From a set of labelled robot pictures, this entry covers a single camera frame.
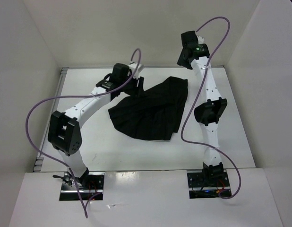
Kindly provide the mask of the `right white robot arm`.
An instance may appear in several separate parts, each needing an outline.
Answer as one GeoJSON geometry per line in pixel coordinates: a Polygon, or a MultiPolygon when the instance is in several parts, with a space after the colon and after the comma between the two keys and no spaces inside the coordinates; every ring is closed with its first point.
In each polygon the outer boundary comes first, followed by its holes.
{"type": "Polygon", "coordinates": [[[218,123],[227,106],[227,99],[222,98],[211,69],[208,46],[198,40],[195,31],[181,34],[182,51],[177,64],[192,70],[200,80],[197,99],[200,103],[190,110],[199,123],[203,133],[203,143],[206,146],[203,158],[202,183],[200,189],[214,185],[223,175],[223,163],[217,149],[218,123]]]}

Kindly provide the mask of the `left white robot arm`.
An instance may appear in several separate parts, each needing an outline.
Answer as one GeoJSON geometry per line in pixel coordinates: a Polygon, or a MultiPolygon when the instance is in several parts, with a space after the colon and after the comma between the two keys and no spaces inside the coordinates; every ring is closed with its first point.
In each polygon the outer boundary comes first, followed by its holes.
{"type": "Polygon", "coordinates": [[[84,189],[89,183],[89,170],[79,149],[82,145],[81,128],[100,108],[109,104],[120,93],[139,96],[143,92],[144,78],[139,76],[144,66],[131,62],[117,63],[112,73],[100,80],[87,98],[82,99],[64,112],[51,114],[48,141],[59,151],[67,164],[73,185],[84,189]]]}

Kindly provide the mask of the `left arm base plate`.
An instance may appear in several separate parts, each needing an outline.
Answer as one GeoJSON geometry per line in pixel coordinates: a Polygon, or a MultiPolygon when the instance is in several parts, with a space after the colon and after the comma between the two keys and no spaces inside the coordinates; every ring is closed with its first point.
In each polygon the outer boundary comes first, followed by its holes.
{"type": "MultiPolygon", "coordinates": [[[[53,175],[52,177],[62,180],[59,198],[60,201],[79,200],[75,182],[71,179],[68,172],[65,172],[63,176],[53,175]]],[[[92,200],[101,201],[103,199],[104,177],[104,172],[90,172],[88,182],[85,183],[85,185],[77,183],[83,201],[87,201],[94,195],[95,197],[93,197],[92,200]]]]}

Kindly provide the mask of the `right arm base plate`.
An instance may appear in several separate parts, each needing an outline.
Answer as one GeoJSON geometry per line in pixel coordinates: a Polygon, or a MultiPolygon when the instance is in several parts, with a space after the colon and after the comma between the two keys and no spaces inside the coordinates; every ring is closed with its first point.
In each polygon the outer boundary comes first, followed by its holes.
{"type": "Polygon", "coordinates": [[[228,174],[223,172],[222,176],[214,179],[205,179],[201,170],[187,172],[190,199],[218,198],[232,196],[228,174]]]}

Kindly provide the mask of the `black pleated skirt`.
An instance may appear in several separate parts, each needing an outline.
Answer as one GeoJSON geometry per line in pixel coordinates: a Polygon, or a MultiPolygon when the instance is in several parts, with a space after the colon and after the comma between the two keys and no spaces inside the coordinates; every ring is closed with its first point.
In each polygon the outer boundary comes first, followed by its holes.
{"type": "Polygon", "coordinates": [[[188,80],[168,77],[141,96],[108,110],[114,128],[134,139],[169,141],[177,133],[188,98],[188,80]]]}

